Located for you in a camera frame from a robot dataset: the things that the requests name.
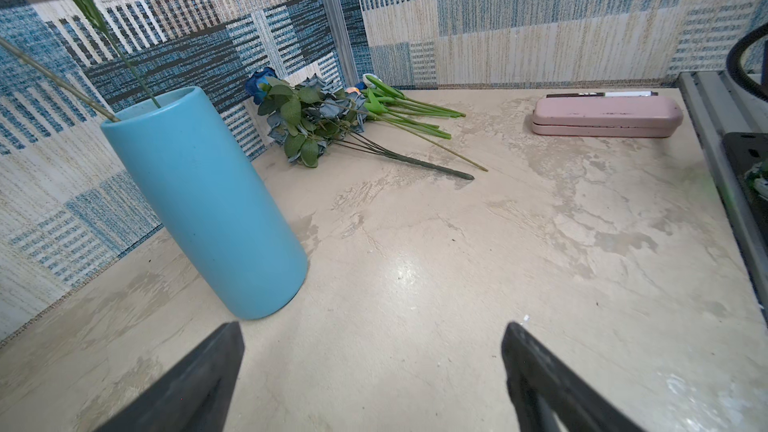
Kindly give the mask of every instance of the patterned fabric backdrop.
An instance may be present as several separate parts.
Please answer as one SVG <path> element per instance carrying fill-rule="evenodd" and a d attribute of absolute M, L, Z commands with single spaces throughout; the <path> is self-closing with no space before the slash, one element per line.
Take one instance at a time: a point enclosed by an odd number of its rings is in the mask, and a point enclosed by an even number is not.
<path fill-rule="evenodd" d="M 270 65 L 293 82 L 313 73 L 340 81 L 321 0 L 96 2 L 150 87 L 202 87 L 249 158 L 269 141 L 246 99 L 249 74 Z M 0 35 L 112 110 L 143 99 L 70 0 L 0 0 Z M 4 50 L 0 74 L 4 338 L 162 225 L 93 111 Z"/>
<path fill-rule="evenodd" d="M 722 70 L 768 21 L 768 0 L 358 1 L 360 12 L 347 0 L 358 72 L 421 88 L 669 83 Z M 755 47 L 747 67 L 759 64 Z"/>

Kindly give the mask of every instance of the blue and white wall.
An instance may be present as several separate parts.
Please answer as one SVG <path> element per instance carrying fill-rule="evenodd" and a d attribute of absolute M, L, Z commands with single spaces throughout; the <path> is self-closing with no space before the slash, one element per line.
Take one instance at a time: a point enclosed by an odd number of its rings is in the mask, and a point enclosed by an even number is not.
<path fill-rule="evenodd" d="M 723 69 L 736 40 L 768 21 L 768 0 L 359 2 L 370 69 L 414 87 L 671 82 Z"/>
<path fill-rule="evenodd" d="M 249 158 L 269 141 L 249 114 L 249 74 L 340 81 L 321 0 L 96 1 L 150 87 L 202 87 Z M 70 0 L 0 0 L 0 36 L 112 110 L 143 98 Z M 162 225 L 91 109 L 4 50 L 0 77 L 3 339 Z"/>

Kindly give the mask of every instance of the blue rose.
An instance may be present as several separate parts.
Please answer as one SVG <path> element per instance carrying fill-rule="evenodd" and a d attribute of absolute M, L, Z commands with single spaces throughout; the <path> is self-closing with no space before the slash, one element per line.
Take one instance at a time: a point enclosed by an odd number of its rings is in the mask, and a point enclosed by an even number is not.
<path fill-rule="evenodd" d="M 262 70 L 254 72 L 250 79 L 245 81 L 245 90 L 254 96 L 254 103 L 256 105 L 261 104 L 262 101 L 264 101 L 264 97 L 266 97 L 266 92 L 259 86 L 263 83 L 268 83 L 266 81 L 267 77 L 274 77 L 275 79 L 279 78 L 272 67 L 264 67 Z"/>

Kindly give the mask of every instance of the pink pencil case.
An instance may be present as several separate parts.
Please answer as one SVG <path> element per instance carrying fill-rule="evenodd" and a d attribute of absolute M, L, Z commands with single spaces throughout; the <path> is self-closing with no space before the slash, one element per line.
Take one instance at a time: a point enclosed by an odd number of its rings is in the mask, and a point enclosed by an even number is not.
<path fill-rule="evenodd" d="M 545 136 L 669 137 L 683 122 L 664 96 L 546 97 L 536 102 L 533 131 Z"/>

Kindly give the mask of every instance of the table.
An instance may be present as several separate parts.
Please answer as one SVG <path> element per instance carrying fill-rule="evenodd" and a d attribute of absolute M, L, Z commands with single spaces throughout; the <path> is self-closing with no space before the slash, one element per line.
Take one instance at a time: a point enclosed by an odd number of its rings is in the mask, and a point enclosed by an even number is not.
<path fill-rule="evenodd" d="M 516 430 L 510 321 L 649 432 L 768 428 L 766 324 L 690 120 L 536 136 L 547 92 L 412 93 L 466 111 L 450 146 L 490 172 L 367 127 L 473 182 L 334 147 L 254 161 L 310 270 L 242 323 L 226 430 Z M 90 430 L 231 320 L 163 230 L 0 350 L 0 429 Z"/>

